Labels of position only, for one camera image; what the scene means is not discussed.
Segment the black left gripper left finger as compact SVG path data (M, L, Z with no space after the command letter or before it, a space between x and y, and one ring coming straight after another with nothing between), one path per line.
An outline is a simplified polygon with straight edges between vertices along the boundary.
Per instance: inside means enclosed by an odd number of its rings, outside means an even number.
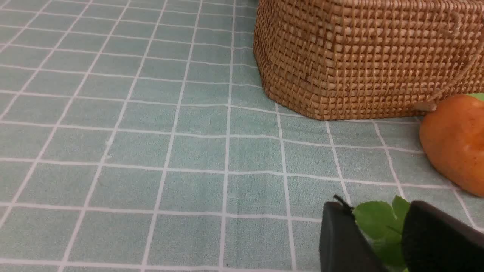
M387 272L340 196L323 205L319 255L322 272Z

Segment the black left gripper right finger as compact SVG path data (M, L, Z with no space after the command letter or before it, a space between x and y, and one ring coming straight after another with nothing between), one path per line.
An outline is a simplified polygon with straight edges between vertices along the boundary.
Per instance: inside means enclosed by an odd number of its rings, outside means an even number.
M404 220L402 253L410 272L482 272L484 236L446 212L414 200Z

